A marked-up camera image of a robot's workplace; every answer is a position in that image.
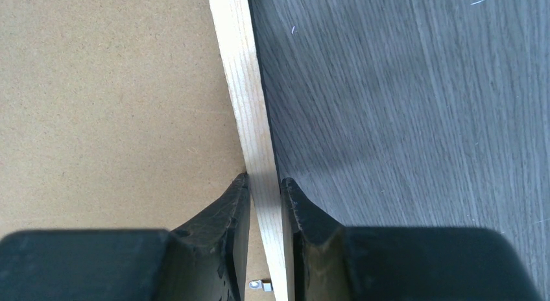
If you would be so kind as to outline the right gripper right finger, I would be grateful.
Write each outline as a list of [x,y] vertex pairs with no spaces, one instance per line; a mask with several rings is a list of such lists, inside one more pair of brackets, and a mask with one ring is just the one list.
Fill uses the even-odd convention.
[[344,226],[281,183],[297,300],[539,300],[510,243],[485,228]]

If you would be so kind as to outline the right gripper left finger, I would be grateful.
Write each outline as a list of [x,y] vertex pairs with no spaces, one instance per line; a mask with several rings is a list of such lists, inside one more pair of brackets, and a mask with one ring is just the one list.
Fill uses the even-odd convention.
[[242,300],[247,174],[175,228],[22,230],[1,240],[2,300]]

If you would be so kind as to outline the metal retaining clip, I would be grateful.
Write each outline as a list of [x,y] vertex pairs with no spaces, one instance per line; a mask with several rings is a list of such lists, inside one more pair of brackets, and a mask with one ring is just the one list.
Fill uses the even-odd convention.
[[253,290],[262,290],[264,292],[273,292],[272,282],[270,280],[252,280],[248,283],[249,288]]

